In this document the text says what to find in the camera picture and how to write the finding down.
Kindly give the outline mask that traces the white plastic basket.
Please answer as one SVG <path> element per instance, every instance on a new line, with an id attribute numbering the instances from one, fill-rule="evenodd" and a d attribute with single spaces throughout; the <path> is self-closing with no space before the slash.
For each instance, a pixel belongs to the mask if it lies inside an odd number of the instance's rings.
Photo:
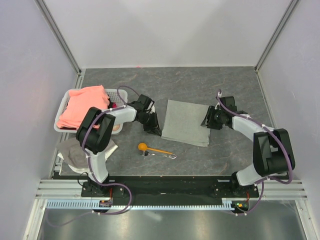
<path id="1" fill-rule="evenodd" d="M 74 89 L 70 89 L 70 90 L 80 90 L 80 89 L 81 88 L 74 88 Z M 77 129 L 74 129 L 74 128 L 58 128 L 57 125 L 56 125 L 57 122 L 58 122 L 59 116 L 67 108 L 67 105 L 68 105 L 68 102 L 69 102 L 69 99 L 70 99 L 70 97 L 69 97 L 69 91 L 70 90 L 68 90 L 65 93 L 64 97 L 62 98 L 60 106 L 59 106 L 59 109 L 58 109 L 56 117 L 55 117 L 54 129 L 57 132 L 60 132 L 60 133 L 76 133 L 77 132 Z M 117 107 L 122 106 L 125 102 L 128 101 L 128 93 L 123 89 L 116 90 L 116 89 L 107 89 L 106 88 L 105 92 L 109 96 L 109 101 L 112 102 L 112 103 L 116 103 Z"/>

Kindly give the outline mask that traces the right aluminium frame post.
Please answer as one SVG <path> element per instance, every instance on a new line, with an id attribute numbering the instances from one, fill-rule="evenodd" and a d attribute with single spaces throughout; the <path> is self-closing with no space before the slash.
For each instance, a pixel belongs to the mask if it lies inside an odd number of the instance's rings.
<path id="1" fill-rule="evenodd" d="M 264 62 L 266 61 L 268 55 L 270 54 L 271 50 L 273 49 L 274 45 L 276 44 L 277 40 L 279 39 L 281 33 L 285 29 L 287 23 L 289 22 L 291 16 L 293 15 L 296 7 L 300 3 L 300 0 L 291 0 L 286 7 L 282 17 L 280 18 L 275 30 L 273 31 L 270 39 L 267 42 L 266 47 L 264 48 L 261 56 L 259 57 L 257 64 L 254 67 L 256 73 L 260 71 Z"/>

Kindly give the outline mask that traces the left aluminium frame post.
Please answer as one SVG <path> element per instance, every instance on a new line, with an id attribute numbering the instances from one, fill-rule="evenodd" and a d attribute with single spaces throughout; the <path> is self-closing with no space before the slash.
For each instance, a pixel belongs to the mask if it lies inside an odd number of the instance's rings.
<path id="1" fill-rule="evenodd" d="M 56 23 L 49 7 L 45 3 L 44 0 L 35 0 L 36 5 L 38 6 L 39 10 L 41 11 L 44 19 L 46 20 L 47 24 L 49 25 L 52 33 L 54 34 L 55 38 L 57 39 L 60 47 L 62 48 L 63 52 L 65 53 L 66 57 L 68 58 L 72 68 L 79 76 L 82 73 L 82 69 L 76 61 L 76 58 L 71 52 L 62 32 L 60 31 L 58 24 Z"/>

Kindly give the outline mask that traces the clear-handled metal fork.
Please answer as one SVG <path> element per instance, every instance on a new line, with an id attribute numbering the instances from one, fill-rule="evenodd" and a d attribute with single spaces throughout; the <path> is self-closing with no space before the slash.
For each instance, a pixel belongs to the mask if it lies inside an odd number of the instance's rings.
<path id="1" fill-rule="evenodd" d="M 158 157 L 164 157 L 164 158 L 169 158 L 169 159 L 176 159 L 177 156 L 175 154 L 166 154 L 166 153 L 151 153 L 148 151 L 143 151 L 142 155 L 144 157 L 149 157 L 149 156 L 158 156 Z"/>

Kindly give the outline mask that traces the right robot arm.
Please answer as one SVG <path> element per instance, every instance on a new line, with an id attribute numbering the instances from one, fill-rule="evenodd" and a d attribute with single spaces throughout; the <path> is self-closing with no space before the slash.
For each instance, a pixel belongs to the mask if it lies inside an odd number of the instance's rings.
<path id="1" fill-rule="evenodd" d="M 208 107 L 201 126 L 214 130 L 226 126 L 253 143 L 252 164 L 231 175 L 230 193 L 240 197 L 247 191 L 247 186 L 265 180 L 290 184 L 296 163 L 288 131 L 268 127 L 254 120 L 247 112 L 239 111 L 233 96 L 217 96 L 216 99 L 218 103 Z"/>

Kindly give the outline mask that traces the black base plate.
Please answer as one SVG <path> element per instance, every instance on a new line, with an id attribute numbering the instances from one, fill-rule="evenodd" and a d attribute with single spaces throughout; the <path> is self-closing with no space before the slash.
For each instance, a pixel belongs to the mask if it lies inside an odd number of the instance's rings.
<path id="1" fill-rule="evenodd" d="M 231 176 L 108 176 L 101 184 L 93 180 L 83 183 L 81 195 L 93 197 L 133 197 L 142 195 L 208 196 L 213 198 L 257 198 L 259 191 L 253 184 L 240 186 Z"/>

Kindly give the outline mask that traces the grey cloth napkin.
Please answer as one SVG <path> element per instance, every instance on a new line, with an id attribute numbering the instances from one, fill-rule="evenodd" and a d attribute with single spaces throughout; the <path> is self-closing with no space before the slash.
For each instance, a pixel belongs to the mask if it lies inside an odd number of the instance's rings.
<path id="1" fill-rule="evenodd" d="M 168 100 L 161 138 L 198 147 L 210 144 L 210 129 L 201 126 L 207 105 Z"/>

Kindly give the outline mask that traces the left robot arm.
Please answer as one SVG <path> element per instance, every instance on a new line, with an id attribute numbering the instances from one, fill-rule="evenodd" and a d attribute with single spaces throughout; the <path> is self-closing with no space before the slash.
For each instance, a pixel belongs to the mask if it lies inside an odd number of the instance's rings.
<path id="1" fill-rule="evenodd" d="M 105 152 L 115 125 L 139 122 L 146 133 L 161 136 L 155 102 L 141 94 L 136 101 L 117 108 L 101 110 L 91 107 L 76 132 L 76 140 L 84 151 L 88 163 L 88 176 L 94 181 L 92 191 L 99 197 L 106 196 L 110 185 Z"/>

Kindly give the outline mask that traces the aluminium frame post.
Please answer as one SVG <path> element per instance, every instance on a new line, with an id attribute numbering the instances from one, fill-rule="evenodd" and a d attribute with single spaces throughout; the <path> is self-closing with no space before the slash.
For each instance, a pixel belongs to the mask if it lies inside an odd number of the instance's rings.
<path id="1" fill-rule="evenodd" d="M 71 52 L 62 32 L 60 31 L 58 24 L 56 23 L 49 7 L 45 3 L 44 0 L 35 0 L 36 5 L 38 6 L 39 10 L 41 11 L 44 19 L 46 20 L 47 24 L 49 25 L 52 33 L 54 34 L 55 38 L 57 39 L 60 47 L 62 48 L 63 52 L 65 53 L 66 57 L 68 58 L 72 68 L 79 76 L 82 73 L 82 69 L 76 61 L 76 58 Z"/>
<path id="2" fill-rule="evenodd" d="M 273 49 L 274 45 L 276 44 L 277 40 L 279 39 L 281 33 L 285 29 L 287 23 L 289 22 L 291 16 L 293 15 L 296 7 L 300 3 L 300 0 L 291 0 L 286 7 L 282 17 L 280 18 L 275 30 L 273 31 L 270 39 L 267 42 L 266 47 L 264 48 L 261 56 L 259 57 L 257 64 L 254 67 L 256 73 L 260 71 L 264 62 L 266 61 L 268 55 L 270 54 L 271 50 Z"/>

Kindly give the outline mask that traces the grey and white cloth pile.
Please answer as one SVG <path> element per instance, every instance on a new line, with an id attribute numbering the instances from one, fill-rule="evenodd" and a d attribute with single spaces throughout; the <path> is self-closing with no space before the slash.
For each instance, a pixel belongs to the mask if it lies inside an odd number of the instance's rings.
<path id="1" fill-rule="evenodd" d="M 70 138 L 57 145 L 58 156 L 66 163 L 73 172 L 82 174 L 93 172 L 98 178 L 108 175 L 106 161 L 108 157 L 118 148 L 113 140 L 110 140 L 107 147 L 98 153 L 85 149 L 85 153 L 76 138 Z"/>

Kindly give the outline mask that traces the salmon pink folded cloth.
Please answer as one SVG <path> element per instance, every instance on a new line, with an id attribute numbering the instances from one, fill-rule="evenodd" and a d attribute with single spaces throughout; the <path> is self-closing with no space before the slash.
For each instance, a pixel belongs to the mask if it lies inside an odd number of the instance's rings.
<path id="1" fill-rule="evenodd" d="M 102 85 L 70 90 L 69 101 L 65 111 L 58 117 L 56 126 L 78 129 L 91 107 L 106 110 L 110 105 L 110 97 Z"/>

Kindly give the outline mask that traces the beige patterned cloth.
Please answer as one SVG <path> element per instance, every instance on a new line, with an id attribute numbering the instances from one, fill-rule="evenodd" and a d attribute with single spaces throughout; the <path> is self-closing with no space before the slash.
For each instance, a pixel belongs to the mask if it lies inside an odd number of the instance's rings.
<path id="1" fill-rule="evenodd" d="M 112 128 L 112 133 L 113 134 L 118 134 L 123 128 L 123 124 L 117 124 L 117 125 L 114 125 L 113 128 Z"/>

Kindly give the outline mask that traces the orange plastic spoon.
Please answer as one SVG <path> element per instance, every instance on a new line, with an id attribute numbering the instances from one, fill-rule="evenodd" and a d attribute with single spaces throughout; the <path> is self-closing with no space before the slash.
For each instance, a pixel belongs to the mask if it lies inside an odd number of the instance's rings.
<path id="1" fill-rule="evenodd" d="M 160 149 L 156 149 L 156 148 L 151 148 L 151 147 L 148 147 L 144 142 L 141 142 L 138 144 L 138 149 L 140 151 L 154 151 L 154 152 L 158 152 L 158 153 L 162 153 L 162 154 L 168 154 L 168 155 L 172 155 L 173 153 L 172 152 L 168 152 L 168 151 L 164 151 L 164 150 L 160 150 Z"/>

